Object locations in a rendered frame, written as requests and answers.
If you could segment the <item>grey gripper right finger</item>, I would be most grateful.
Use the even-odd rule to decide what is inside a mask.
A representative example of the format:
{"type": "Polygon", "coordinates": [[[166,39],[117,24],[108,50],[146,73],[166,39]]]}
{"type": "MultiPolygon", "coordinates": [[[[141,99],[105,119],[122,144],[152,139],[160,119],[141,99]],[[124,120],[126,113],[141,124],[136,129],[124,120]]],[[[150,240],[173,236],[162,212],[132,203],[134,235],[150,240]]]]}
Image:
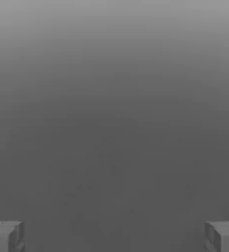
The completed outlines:
{"type": "Polygon", "coordinates": [[[204,232],[205,252],[229,252],[229,221],[207,221],[204,232]]]}

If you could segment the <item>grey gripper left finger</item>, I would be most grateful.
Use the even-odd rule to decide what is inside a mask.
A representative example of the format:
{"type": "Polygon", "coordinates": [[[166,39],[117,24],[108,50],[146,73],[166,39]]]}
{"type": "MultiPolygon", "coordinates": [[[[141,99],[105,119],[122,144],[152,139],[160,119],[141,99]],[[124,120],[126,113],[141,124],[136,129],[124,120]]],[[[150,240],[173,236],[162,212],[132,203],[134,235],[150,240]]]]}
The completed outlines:
{"type": "Polygon", "coordinates": [[[23,221],[0,221],[0,252],[26,252],[23,221]]]}

